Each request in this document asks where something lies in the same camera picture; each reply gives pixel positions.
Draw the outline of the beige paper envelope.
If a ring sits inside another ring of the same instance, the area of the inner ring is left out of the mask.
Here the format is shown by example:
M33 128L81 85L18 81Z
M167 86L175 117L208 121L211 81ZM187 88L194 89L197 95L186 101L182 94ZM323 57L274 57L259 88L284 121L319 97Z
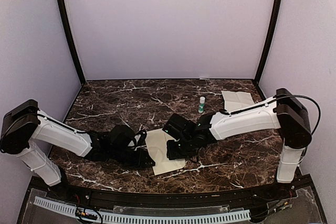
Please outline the beige paper envelope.
M161 175L185 167L185 159L169 160L167 158L167 141L173 138L162 129L147 131L146 147L150 157L155 161L154 175Z

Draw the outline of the white spare paper sheet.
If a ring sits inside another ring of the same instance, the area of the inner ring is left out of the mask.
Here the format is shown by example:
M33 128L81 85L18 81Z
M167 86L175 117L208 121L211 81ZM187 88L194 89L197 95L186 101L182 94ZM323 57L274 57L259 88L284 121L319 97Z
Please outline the white spare paper sheet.
M248 92L222 91L224 99L224 109L226 111L235 111L255 104L252 96Z

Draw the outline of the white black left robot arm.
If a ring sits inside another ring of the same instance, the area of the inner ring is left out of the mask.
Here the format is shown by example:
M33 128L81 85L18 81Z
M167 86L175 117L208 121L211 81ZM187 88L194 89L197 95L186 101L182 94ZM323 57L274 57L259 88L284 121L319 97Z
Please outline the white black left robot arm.
M1 153L15 155L52 187L63 201L74 197L74 189L66 175L35 143L44 141L66 149L92 162L110 159L131 168L155 166L144 148L146 131L135 133L126 125L117 125L109 132L81 131L50 117L38 108L35 100L27 100L6 113L1 131Z

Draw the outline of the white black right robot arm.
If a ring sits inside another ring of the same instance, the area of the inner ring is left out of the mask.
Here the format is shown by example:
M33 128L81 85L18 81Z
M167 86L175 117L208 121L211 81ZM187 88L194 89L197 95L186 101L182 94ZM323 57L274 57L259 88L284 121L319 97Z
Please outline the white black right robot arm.
M280 88L274 96L262 102L231 112L221 109L204 114L197 122L174 113L163 127L163 131L172 137L166 144L167 158L190 158L201 147L231 136L279 129L283 146L276 182L268 187L269 197L278 200L287 193L288 183L292 182L316 131L310 126L308 110L300 99L315 103L310 97L291 94L287 89Z

